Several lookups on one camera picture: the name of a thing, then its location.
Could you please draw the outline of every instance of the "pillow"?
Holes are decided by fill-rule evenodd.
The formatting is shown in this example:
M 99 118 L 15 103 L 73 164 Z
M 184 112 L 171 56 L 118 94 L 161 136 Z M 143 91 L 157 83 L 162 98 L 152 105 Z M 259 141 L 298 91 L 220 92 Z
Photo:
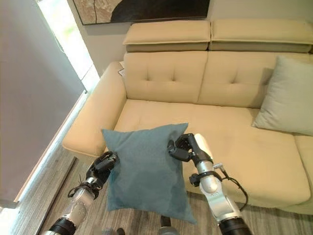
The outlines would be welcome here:
M 188 123 L 152 130 L 103 130 L 119 162 L 109 176 L 107 210 L 133 208 L 196 223 L 188 204 L 182 163 L 167 152 L 169 140 L 184 133 Z
M 313 65 L 278 56 L 252 126 L 313 136 Z

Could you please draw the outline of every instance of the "sofa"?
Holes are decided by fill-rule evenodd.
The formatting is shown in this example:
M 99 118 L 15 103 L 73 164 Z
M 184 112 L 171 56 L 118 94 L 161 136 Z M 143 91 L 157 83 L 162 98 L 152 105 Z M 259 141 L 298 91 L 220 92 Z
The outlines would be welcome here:
M 305 21 L 221 19 L 135 23 L 123 63 L 112 62 L 63 140 L 91 163 L 106 150 L 101 129 L 134 131 L 188 122 L 249 204 L 313 214 L 313 137 L 252 127 L 277 55 L 313 64 Z M 196 169 L 183 163 L 186 190 Z M 237 202 L 245 198 L 223 182 Z

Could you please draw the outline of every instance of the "gray wall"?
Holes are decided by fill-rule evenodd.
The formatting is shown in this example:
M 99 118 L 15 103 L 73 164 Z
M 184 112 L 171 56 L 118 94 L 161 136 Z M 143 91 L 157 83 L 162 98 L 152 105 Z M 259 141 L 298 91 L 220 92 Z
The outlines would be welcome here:
M 1 11 L 1 197 L 15 199 L 83 87 L 34 0 Z
M 123 60 L 122 45 L 130 23 L 83 26 L 73 0 L 67 0 L 94 65 L 101 75 L 111 61 Z M 208 19 L 284 18 L 313 23 L 313 0 L 211 0 Z

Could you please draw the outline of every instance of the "painting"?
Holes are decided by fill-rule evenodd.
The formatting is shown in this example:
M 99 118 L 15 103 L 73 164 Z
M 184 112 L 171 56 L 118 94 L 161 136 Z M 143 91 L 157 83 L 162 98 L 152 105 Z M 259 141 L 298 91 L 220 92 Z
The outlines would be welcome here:
M 209 0 L 73 0 L 83 25 L 205 18 Z

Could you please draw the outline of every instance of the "robotic hand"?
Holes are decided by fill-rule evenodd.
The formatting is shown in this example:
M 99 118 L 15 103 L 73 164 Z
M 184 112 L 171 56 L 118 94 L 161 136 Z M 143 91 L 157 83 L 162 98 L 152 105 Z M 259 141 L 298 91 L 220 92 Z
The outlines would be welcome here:
M 194 162 L 198 174 L 189 177 L 190 183 L 196 187 L 200 186 L 223 235 L 252 235 L 242 219 L 241 211 L 223 190 L 222 180 L 231 180 L 243 191 L 246 196 L 245 205 L 247 193 L 235 179 L 228 176 L 222 164 L 213 165 L 212 153 L 202 135 L 184 134 L 176 142 L 169 141 L 168 152 L 180 161 Z M 217 168 L 222 171 L 225 178 L 222 179 L 215 172 Z
M 44 235 L 73 235 L 75 233 L 117 161 L 118 157 L 115 154 L 105 152 L 90 165 L 86 180 L 68 193 L 68 197 L 72 198 L 69 206 Z

